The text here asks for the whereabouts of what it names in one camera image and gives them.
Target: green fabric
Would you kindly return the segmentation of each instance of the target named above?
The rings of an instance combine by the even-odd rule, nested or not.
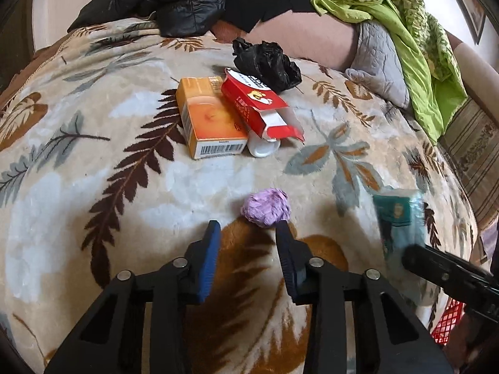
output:
[[[320,14],[381,22],[393,39],[416,120],[435,144],[467,98],[445,30],[423,0],[312,0]]]

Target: purple sponge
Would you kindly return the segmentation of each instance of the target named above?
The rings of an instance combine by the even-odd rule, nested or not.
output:
[[[288,196],[277,188],[252,194],[246,198],[241,215],[262,228],[268,228],[283,219],[288,221],[291,215]]]

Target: crumpled plastic bag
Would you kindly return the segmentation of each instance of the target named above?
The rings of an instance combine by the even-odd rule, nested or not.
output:
[[[301,72],[276,42],[253,45],[243,38],[232,42],[234,64],[247,76],[254,76],[275,93],[282,93],[301,83]]]

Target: striped fabric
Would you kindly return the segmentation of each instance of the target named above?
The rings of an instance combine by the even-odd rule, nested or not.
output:
[[[478,228],[487,229],[499,210],[499,129],[468,97],[440,145],[460,178]]]

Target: red and white box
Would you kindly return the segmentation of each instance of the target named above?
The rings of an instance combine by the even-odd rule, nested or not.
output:
[[[294,137],[305,142],[303,127],[286,101],[256,77],[231,69],[225,73],[221,92],[259,137],[271,142]]]

